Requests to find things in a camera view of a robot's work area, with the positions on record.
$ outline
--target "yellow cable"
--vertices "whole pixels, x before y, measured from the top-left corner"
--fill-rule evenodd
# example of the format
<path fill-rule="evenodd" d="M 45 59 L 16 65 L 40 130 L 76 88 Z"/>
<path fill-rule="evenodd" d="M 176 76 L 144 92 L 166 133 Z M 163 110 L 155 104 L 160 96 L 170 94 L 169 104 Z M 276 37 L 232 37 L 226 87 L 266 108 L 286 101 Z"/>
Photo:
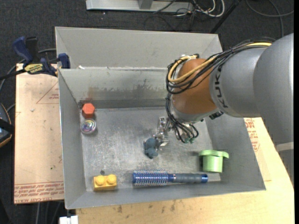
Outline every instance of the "yellow cable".
<path fill-rule="evenodd" d="M 255 43 L 251 43 L 251 44 L 247 44 L 245 46 L 270 46 L 272 45 L 272 43 L 270 42 L 255 42 Z M 192 75 L 194 72 L 196 72 L 197 70 L 199 70 L 200 68 L 203 68 L 203 67 L 206 67 L 209 63 L 213 62 L 215 59 L 216 59 L 217 56 L 214 56 L 212 58 L 210 58 L 209 60 L 203 62 L 201 65 L 199 65 L 198 67 L 195 67 L 193 70 L 189 71 L 188 73 L 184 74 L 183 76 L 179 77 L 179 78 L 176 78 L 176 79 L 172 79 L 171 76 L 172 76 L 172 73 L 174 71 L 174 69 L 180 65 L 184 60 L 187 60 L 187 59 L 195 59 L 196 56 L 195 55 L 192 55 L 192 56 L 184 56 L 182 58 L 180 58 L 180 60 L 178 60 L 174 65 L 173 67 L 171 68 L 169 74 L 168 74 L 168 81 L 169 82 L 181 82 L 183 81 L 185 78 L 187 78 L 188 76 Z"/>
<path fill-rule="evenodd" d="M 272 45 L 272 43 L 270 43 L 270 42 L 255 42 L 255 43 L 247 44 L 247 45 L 245 45 L 245 47 L 247 47 L 247 46 L 266 46 L 266 47 L 268 47 L 271 45 Z"/>
<path fill-rule="evenodd" d="M 174 70 L 174 69 L 172 69 L 172 68 L 175 68 L 175 67 L 177 67 L 177 66 L 180 64 L 180 63 L 178 63 L 178 64 L 175 63 L 174 66 L 171 68 L 169 74 L 168 74 L 168 80 L 169 80 L 170 82 L 173 82 L 173 83 L 174 83 L 174 82 L 181 82 L 181 81 L 183 81 L 185 78 L 187 78 L 188 76 L 192 75 L 194 72 L 196 72 L 197 70 L 199 70 L 200 68 L 203 68 L 203 67 L 207 66 L 209 63 L 211 63 L 211 62 L 214 61 L 215 59 L 216 59 L 216 56 L 214 56 L 214 57 L 210 58 L 209 60 L 203 62 L 201 65 L 195 67 L 193 70 L 189 71 L 188 73 L 184 74 L 183 76 L 181 76 L 181 77 L 179 77 L 179 78 L 176 78 L 176 79 L 172 79 L 172 78 L 171 78 L 171 76 L 172 76 L 172 70 Z"/>

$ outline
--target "green cup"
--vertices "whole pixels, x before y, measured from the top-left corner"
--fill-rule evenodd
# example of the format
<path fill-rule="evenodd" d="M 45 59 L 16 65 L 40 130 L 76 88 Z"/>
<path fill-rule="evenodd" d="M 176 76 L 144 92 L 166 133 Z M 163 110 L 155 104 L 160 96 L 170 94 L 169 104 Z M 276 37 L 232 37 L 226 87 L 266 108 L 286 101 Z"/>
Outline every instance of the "green cup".
<path fill-rule="evenodd" d="M 202 170 L 204 172 L 222 173 L 223 158 L 229 158 L 229 154 L 224 151 L 202 150 L 199 152 L 202 157 Z"/>

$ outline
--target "yellow toy block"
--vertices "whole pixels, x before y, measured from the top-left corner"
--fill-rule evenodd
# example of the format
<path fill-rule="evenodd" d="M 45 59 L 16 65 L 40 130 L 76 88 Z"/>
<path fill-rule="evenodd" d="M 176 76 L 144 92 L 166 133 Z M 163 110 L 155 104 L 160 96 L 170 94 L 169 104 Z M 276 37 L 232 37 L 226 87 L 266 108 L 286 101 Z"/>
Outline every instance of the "yellow toy block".
<path fill-rule="evenodd" d="M 113 189 L 117 185 L 116 175 L 110 174 L 107 176 L 99 175 L 93 177 L 93 190 L 101 191 L 107 189 Z"/>

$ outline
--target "gray floor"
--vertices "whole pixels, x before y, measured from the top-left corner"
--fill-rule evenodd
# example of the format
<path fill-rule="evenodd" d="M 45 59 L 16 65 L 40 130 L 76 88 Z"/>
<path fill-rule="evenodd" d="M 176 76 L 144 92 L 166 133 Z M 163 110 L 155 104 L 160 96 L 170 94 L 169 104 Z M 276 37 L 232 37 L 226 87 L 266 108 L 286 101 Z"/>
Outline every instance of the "gray floor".
<path fill-rule="evenodd" d="M 5 75 L 21 58 L 12 49 L 13 41 L 20 36 L 37 36 L 39 48 L 55 47 L 55 26 L 93 27 L 132 30 L 180 31 L 209 33 L 219 19 L 198 14 L 193 22 L 189 16 L 125 11 L 86 11 L 86 0 L 0 0 L 0 76 Z M 226 8 L 235 0 L 224 0 Z M 294 0 L 248 0 L 263 14 L 277 15 L 294 9 Z M 269 17 L 252 11 L 243 0 L 216 31 L 223 49 L 261 36 L 280 38 L 294 32 L 294 15 Z M 6 108 L 15 102 L 15 78 L 6 80 L 0 91 L 0 103 Z M 14 122 L 14 109 L 10 115 Z M 14 205 L 12 188 L 14 176 L 14 141 L 0 151 L 0 223 L 9 220 L 14 224 L 35 223 L 37 204 Z M 56 216 L 67 215 L 63 203 L 42 203 L 39 222 L 48 223 Z"/>

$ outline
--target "gray metal bin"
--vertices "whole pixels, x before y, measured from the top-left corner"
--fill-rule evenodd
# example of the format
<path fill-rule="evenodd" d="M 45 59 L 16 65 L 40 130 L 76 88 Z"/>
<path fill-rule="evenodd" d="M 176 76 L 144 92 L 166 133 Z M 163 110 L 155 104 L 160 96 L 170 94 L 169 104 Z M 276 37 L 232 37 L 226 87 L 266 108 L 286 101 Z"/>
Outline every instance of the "gray metal bin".
<path fill-rule="evenodd" d="M 58 54 L 71 59 L 71 69 L 58 75 L 67 209 L 265 189 L 243 119 L 207 118 L 196 124 L 199 137 L 193 144 L 180 143 L 170 132 L 170 144 L 158 157 L 144 155 L 143 141 L 156 132 L 158 118 L 167 116 L 167 65 L 182 54 L 220 52 L 217 35 L 56 28 L 56 37 Z M 92 135 L 79 129 L 86 101 L 96 108 L 98 127 Z M 197 153 L 204 149 L 230 155 L 222 173 L 208 173 L 208 183 L 132 186 L 135 169 L 202 173 Z M 93 176 L 101 172 L 117 175 L 115 190 L 93 191 Z"/>

